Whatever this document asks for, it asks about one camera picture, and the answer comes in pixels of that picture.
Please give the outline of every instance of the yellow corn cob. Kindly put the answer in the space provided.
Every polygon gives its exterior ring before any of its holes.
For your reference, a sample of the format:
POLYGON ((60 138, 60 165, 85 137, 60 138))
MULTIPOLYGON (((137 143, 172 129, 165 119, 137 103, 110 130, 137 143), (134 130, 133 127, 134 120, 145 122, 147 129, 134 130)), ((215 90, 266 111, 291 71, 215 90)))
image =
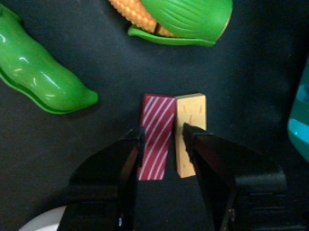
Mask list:
MULTIPOLYGON (((156 20, 148 14, 140 0, 109 0, 109 3, 132 24, 149 33, 155 32, 156 20)), ((161 26, 159 26, 155 33, 165 37, 175 37, 175 35, 161 26)))

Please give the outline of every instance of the yellow wooden block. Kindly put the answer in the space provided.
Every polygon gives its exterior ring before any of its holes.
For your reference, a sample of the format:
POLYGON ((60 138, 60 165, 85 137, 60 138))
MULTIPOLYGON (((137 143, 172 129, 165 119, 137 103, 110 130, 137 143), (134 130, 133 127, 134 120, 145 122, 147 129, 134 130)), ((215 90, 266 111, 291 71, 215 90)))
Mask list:
POLYGON ((181 178, 195 175, 192 164, 189 163, 185 145, 181 139, 183 123, 205 129, 205 96, 192 94, 176 97, 176 163, 177 173, 181 178))

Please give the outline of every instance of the striped block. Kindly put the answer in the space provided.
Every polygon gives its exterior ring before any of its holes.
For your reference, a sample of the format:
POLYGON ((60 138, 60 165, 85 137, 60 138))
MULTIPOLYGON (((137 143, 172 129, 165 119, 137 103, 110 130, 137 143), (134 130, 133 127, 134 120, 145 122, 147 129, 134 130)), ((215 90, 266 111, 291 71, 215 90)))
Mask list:
POLYGON ((149 94, 143 96, 140 126, 144 127, 144 153, 138 180, 163 179, 175 103, 173 97, 149 94))

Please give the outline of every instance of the white object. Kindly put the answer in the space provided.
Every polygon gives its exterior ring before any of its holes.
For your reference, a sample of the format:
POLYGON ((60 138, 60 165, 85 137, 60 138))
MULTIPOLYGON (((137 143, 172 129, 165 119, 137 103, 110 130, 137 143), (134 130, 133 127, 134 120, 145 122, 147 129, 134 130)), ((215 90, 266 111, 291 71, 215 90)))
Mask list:
POLYGON ((65 206, 54 208, 29 221, 18 231, 56 231, 65 206))

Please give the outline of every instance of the green toy pea pod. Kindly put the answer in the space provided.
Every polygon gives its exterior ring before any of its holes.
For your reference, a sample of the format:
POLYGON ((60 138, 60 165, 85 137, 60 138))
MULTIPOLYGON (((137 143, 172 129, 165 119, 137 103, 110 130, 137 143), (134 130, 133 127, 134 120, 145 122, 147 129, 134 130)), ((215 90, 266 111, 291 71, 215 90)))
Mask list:
POLYGON ((0 5, 0 78, 48 113, 65 114, 97 102, 97 94, 29 37, 18 16, 0 5))

